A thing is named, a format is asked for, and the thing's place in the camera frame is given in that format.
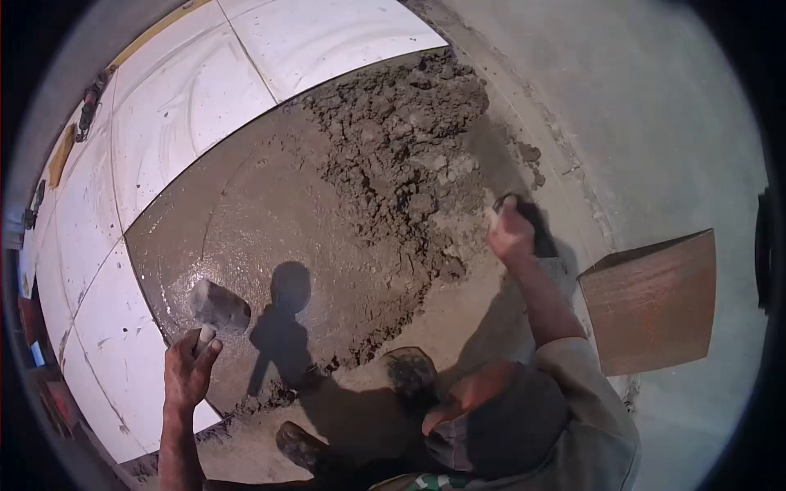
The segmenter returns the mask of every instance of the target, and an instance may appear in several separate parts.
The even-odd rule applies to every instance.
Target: tile
[[[218,0],[226,17],[230,20],[235,17],[253,10],[260,5],[270,3],[273,0]]]
[[[94,124],[57,199],[57,235],[65,294],[77,312],[98,268],[122,232],[112,188],[109,117]]]
[[[79,157],[82,155],[82,152],[85,148],[88,147],[91,143],[91,139],[95,136],[95,132],[93,132],[94,128],[101,127],[106,124],[109,119],[109,114],[112,112],[112,96],[114,95],[115,91],[115,83],[116,78],[112,77],[107,84],[107,87],[104,91],[104,94],[101,96],[101,99],[98,103],[98,107],[96,109],[95,116],[93,118],[93,124],[91,125],[90,132],[88,133],[88,138],[83,142],[74,142],[74,146],[71,149],[71,152],[68,154],[68,158],[65,161],[65,165],[63,166],[63,172],[61,174],[60,182],[58,186],[54,189],[50,188],[51,180],[50,180],[50,164],[52,158],[54,157],[57,148],[60,146],[65,130],[61,131],[60,136],[55,141],[54,146],[52,147],[52,151],[46,161],[46,165],[44,166],[44,170],[41,173],[41,177],[39,180],[43,179],[46,181],[45,191],[44,191],[44,198],[39,206],[39,216],[36,220],[35,227],[32,230],[28,230],[25,232],[25,246],[23,247],[24,253],[24,274],[28,278],[28,285],[30,289],[32,289],[32,281],[35,277],[35,263],[38,257],[38,251],[41,248],[41,243],[43,241],[44,234],[46,229],[50,223],[50,219],[52,218],[53,212],[56,207],[57,199],[59,198],[60,194],[65,187],[66,182],[73,174],[73,170],[75,168],[74,164],[77,162]],[[64,128],[68,127],[68,125],[72,123],[77,123],[79,121],[79,117],[82,115],[82,106],[84,106],[83,102],[79,102],[74,112],[71,114],[71,117],[68,118],[68,121],[64,124]],[[31,207],[35,202],[35,194],[33,195],[31,201]],[[20,291],[23,291],[22,288],[24,286],[24,277],[23,274],[20,274]]]
[[[226,17],[219,4],[208,2],[153,36],[120,65],[113,108],[117,110],[131,92],[171,58],[178,57],[199,38],[225,22]]]
[[[446,45],[395,0],[277,0],[230,22],[279,102],[368,64]]]
[[[108,399],[145,453],[156,451],[163,424],[167,347],[142,296],[124,240],[101,267],[74,325]],[[194,414],[194,430],[219,421],[203,401]]]
[[[69,124],[75,122],[79,118],[79,115],[81,113],[82,113],[82,104],[80,103],[79,106],[76,108],[76,110],[73,112],[73,114],[71,114],[71,118],[69,118],[68,121],[65,123],[64,128]],[[44,187],[44,198],[41,201],[41,205],[39,206],[39,216],[35,221],[35,227],[32,230],[27,230],[24,234],[25,238],[24,238],[23,249],[27,249],[26,251],[24,251],[24,256],[25,256],[24,272],[27,273],[28,275],[28,284],[30,285],[30,288],[32,288],[33,286],[32,282],[35,277],[35,265],[38,261],[38,254],[41,249],[41,245],[43,243],[46,230],[50,222],[52,221],[51,219],[54,213],[55,205],[57,203],[58,191],[61,189],[61,187],[50,189],[49,171],[50,171],[50,164],[52,162],[52,157],[54,157],[57,148],[60,146],[60,143],[63,140],[64,133],[65,130],[61,132],[60,136],[57,138],[57,141],[55,141],[54,146],[52,147],[52,150],[50,152],[50,155],[46,160],[46,165],[44,166],[44,170],[41,173],[41,177],[39,178],[39,181],[43,179],[44,181],[46,181],[46,184]],[[33,193],[30,206],[32,207],[34,203],[35,203],[35,192]],[[22,284],[22,282],[24,282],[24,279],[22,278],[22,276],[20,276],[20,284]]]
[[[52,220],[46,230],[46,236],[39,252],[36,276],[46,331],[49,333],[55,357],[60,361],[65,348],[65,335],[71,330],[73,324],[73,314],[65,296],[56,220]]]
[[[197,157],[275,104],[217,3],[152,38],[120,67],[112,116],[123,231]]]
[[[68,158],[65,161],[65,165],[63,166],[63,174],[60,176],[60,183],[57,186],[57,198],[60,199],[61,194],[63,193],[63,189],[67,185],[68,181],[71,180],[71,176],[74,174],[74,170],[76,168],[76,163],[79,162],[82,158],[82,154],[88,148],[94,148],[96,143],[96,138],[106,138],[103,130],[108,130],[109,126],[109,117],[112,114],[112,103],[115,96],[115,88],[117,86],[117,78],[118,78],[119,70],[115,71],[112,77],[109,79],[109,82],[106,84],[106,88],[104,89],[104,93],[101,95],[101,99],[98,101],[98,106],[96,107],[95,115],[93,116],[93,122],[90,124],[90,129],[87,131],[87,139],[85,141],[74,141],[74,147],[71,149],[71,152],[68,154]],[[76,109],[74,114],[72,115],[71,119],[68,121],[68,124],[74,122],[77,123],[79,118],[82,115],[82,106],[84,103],[79,103],[79,107]]]
[[[112,458],[120,463],[145,455],[147,452],[123,423],[122,414],[104,394],[75,332],[68,337],[61,364],[79,410]]]

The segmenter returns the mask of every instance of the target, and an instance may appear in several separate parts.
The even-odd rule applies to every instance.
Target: tile grout line
[[[262,80],[262,84],[265,86],[265,89],[267,89],[267,93],[270,94],[270,97],[272,97],[273,101],[276,103],[276,105],[274,105],[270,109],[276,108],[283,101],[279,101],[276,98],[276,96],[273,95],[273,91],[270,90],[270,87],[268,87],[267,82],[265,81],[265,77],[262,76],[262,72],[259,70],[259,67],[256,66],[256,63],[254,63],[253,59],[251,58],[251,55],[248,54],[248,49],[246,49],[245,44],[243,44],[243,40],[241,39],[241,37],[239,35],[237,35],[237,31],[235,31],[235,27],[232,25],[232,21],[230,20],[230,17],[226,15],[226,12],[224,12],[224,7],[221,6],[221,2],[219,2],[219,0],[215,0],[215,2],[219,4],[219,8],[221,9],[221,13],[224,14],[224,18],[226,19],[226,23],[230,25],[230,29],[232,29],[232,33],[235,34],[235,39],[237,39],[237,43],[241,45],[241,49],[243,50],[243,54],[246,56],[246,59],[248,60],[249,63],[251,63],[251,66],[254,68],[254,71],[256,71],[256,74],[259,75],[259,79]],[[232,18],[233,19],[237,19],[239,16],[244,15],[244,14],[246,14],[248,12],[251,12],[252,10],[253,9],[249,9],[247,12],[243,12],[243,13],[238,14],[235,17],[232,17]]]
[[[120,70],[120,67],[118,67],[115,70],[115,74],[113,74],[115,77],[117,76],[117,73],[118,73],[119,70]],[[111,106],[112,110],[109,113],[109,172],[110,172],[110,178],[112,179],[112,194],[115,197],[115,212],[117,213],[117,223],[118,223],[118,226],[120,227],[120,238],[118,239],[118,242],[119,242],[120,240],[123,239],[123,224],[120,223],[120,212],[119,212],[119,209],[117,207],[117,191],[115,190],[115,172],[114,172],[114,168],[113,168],[114,165],[113,165],[113,162],[112,162],[112,123],[113,123],[113,120],[114,120],[114,117],[113,117],[114,114],[113,113],[114,113],[114,109],[115,109],[114,106],[115,106],[115,92],[116,91],[117,91],[117,81],[115,81],[115,87],[114,87],[114,90],[112,91],[112,106]],[[93,275],[93,277],[90,279],[90,283],[87,285],[87,289],[85,290],[85,295],[82,297],[82,300],[76,306],[76,312],[74,312],[74,319],[73,319],[74,320],[74,328],[76,328],[76,315],[79,313],[79,310],[82,308],[82,303],[85,301],[85,298],[87,297],[87,293],[90,291],[90,287],[93,286],[93,282],[96,280],[96,277],[101,272],[101,268],[103,268],[104,264],[106,264],[106,261],[107,261],[107,259],[109,259],[109,256],[112,255],[112,250],[114,250],[115,247],[117,247],[117,242],[115,242],[109,248],[109,253],[107,253],[107,255],[104,258],[104,260],[101,261],[101,264],[98,266],[98,270],[96,270],[96,273]]]
[[[98,385],[98,388],[101,389],[101,393],[106,398],[106,401],[109,404],[109,407],[112,408],[112,411],[115,413],[115,416],[117,416],[117,419],[118,419],[118,421],[120,421],[120,424],[123,427],[125,427],[126,430],[128,430],[129,436],[131,436],[131,438],[134,439],[134,441],[137,443],[137,445],[139,445],[139,448],[142,450],[142,452],[146,452],[147,453],[147,451],[145,450],[145,446],[139,440],[137,440],[137,437],[134,435],[134,433],[131,431],[131,429],[126,424],[126,420],[120,415],[120,411],[112,403],[112,399],[109,398],[109,394],[106,393],[106,390],[104,389],[104,386],[101,385],[101,381],[98,379],[98,376],[96,375],[96,371],[93,369],[93,364],[90,363],[90,359],[87,357],[87,350],[85,350],[85,345],[82,343],[82,339],[79,337],[79,332],[77,332],[75,330],[74,334],[76,335],[77,342],[79,342],[79,347],[82,348],[82,353],[84,354],[84,357],[85,357],[85,363],[90,368],[90,373],[93,374],[93,377],[96,380],[96,384]]]

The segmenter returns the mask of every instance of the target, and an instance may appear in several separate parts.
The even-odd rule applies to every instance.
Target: floor tile
[[[59,186],[57,235],[72,312],[77,312],[98,268],[122,235],[112,188],[109,121],[104,117],[94,122],[71,175]]]
[[[260,5],[270,3],[273,0],[218,0],[221,8],[224,10],[226,17],[230,20],[235,17],[253,10]]]
[[[171,58],[225,22],[219,4],[208,2],[153,36],[120,65],[113,108],[122,105],[131,92]]]
[[[123,413],[104,394],[94,369],[85,356],[79,337],[73,332],[65,345],[63,376],[79,410],[109,455],[117,462],[135,459],[147,452],[123,421]]]
[[[179,43],[176,49],[156,48],[172,42]],[[113,114],[123,231],[197,157],[276,104],[215,2],[167,27],[144,48],[120,67]]]
[[[73,314],[65,296],[65,280],[61,272],[60,241],[57,239],[57,221],[46,230],[39,260],[36,266],[36,281],[39,286],[41,310],[44,314],[46,331],[59,361],[65,348],[65,335],[71,330]]]
[[[71,118],[69,118],[68,121],[65,123],[64,128],[67,125],[77,121],[81,113],[82,113],[82,104],[80,103],[79,107],[77,107],[77,109],[71,115]],[[41,205],[39,206],[39,216],[35,221],[35,227],[25,232],[24,248],[26,248],[27,250],[24,252],[24,255],[26,256],[25,257],[26,266],[24,270],[28,274],[28,283],[30,284],[31,288],[32,288],[32,280],[33,277],[35,276],[35,265],[38,261],[38,254],[41,249],[41,244],[43,243],[44,235],[46,234],[46,229],[51,222],[51,218],[54,213],[55,204],[57,203],[58,193],[62,189],[62,187],[60,186],[54,189],[50,188],[51,180],[50,180],[49,172],[50,172],[50,164],[52,161],[52,157],[54,157],[54,154],[57,152],[57,148],[60,146],[60,143],[63,141],[64,133],[65,131],[63,130],[60,136],[57,138],[57,141],[55,141],[54,146],[52,147],[52,151],[50,152],[49,158],[46,160],[46,165],[44,166],[44,170],[41,173],[41,177],[39,178],[39,181],[43,179],[44,181],[46,181],[46,184],[44,186],[44,198],[41,201]],[[33,207],[34,204],[35,204],[35,194],[33,194],[33,197],[30,202],[30,206]],[[28,234],[30,235],[30,239],[31,239],[29,242],[27,238]]]
[[[156,451],[163,423],[166,345],[142,296],[123,240],[87,292],[75,329],[98,382],[130,432],[146,453]],[[194,414],[194,430],[219,421],[202,402]]]
[[[106,138],[104,131],[108,131],[109,129],[108,123],[109,117],[112,114],[112,103],[115,96],[118,73],[119,71],[116,71],[112,77],[110,77],[109,82],[106,84],[104,93],[101,95],[101,99],[98,101],[98,106],[96,107],[96,112],[93,116],[93,122],[90,124],[90,129],[87,131],[85,141],[74,141],[74,147],[71,149],[71,153],[68,154],[68,158],[66,159],[65,165],[63,166],[63,173],[60,176],[60,183],[57,186],[58,199],[60,199],[59,196],[62,194],[63,189],[65,189],[65,185],[74,174],[76,163],[81,161],[82,154],[85,152],[85,150],[90,147],[94,148],[96,145],[94,140],[96,138]],[[82,115],[82,106],[84,106],[84,103],[80,102],[79,107],[77,107],[76,111],[74,111],[74,114],[68,121],[68,124],[79,122],[79,118]]]
[[[368,64],[446,45],[395,0],[277,0],[230,22],[279,102]]]

